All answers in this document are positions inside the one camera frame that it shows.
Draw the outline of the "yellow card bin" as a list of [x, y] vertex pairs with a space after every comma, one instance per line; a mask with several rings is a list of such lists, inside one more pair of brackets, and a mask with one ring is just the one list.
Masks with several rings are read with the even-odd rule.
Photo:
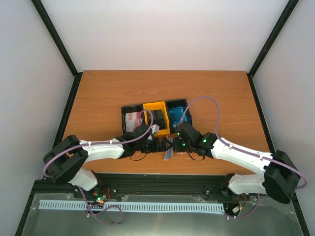
[[143, 108], [145, 110], [151, 111], [153, 117], [149, 112], [144, 112], [145, 123], [150, 124], [153, 120], [153, 124], [159, 126], [157, 132], [158, 136], [167, 136], [170, 135], [170, 119], [168, 115], [168, 108], [165, 101], [144, 103]]

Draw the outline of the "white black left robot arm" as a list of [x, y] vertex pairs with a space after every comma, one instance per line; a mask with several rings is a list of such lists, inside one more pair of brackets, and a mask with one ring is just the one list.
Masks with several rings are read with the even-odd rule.
[[143, 123], [133, 132], [108, 141], [88, 142], [70, 135], [44, 156], [43, 174], [56, 185], [69, 183], [85, 190], [90, 197], [97, 198], [102, 194], [102, 185], [96, 174], [84, 169], [83, 165], [103, 159], [132, 157], [137, 151], [149, 154], [172, 149], [172, 143], [166, 137], [155, 136], [157, 131], [157, 125]]

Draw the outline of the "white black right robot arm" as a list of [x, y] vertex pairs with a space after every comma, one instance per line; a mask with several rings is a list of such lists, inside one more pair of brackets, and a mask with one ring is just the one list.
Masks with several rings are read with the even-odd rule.
[[234, 144], [214, 133], [201, 134], [188, 122], [179, 124], [175, 132], [174, 151], [194, 153], [205, 158], [231, 162], [252, 171], [251, 175], [228, 174], [228, 191], [264, 194], [288, 204], [297, 188], [300, 176], [289, 156], [280, 150], [275, 153], [256, 151]]

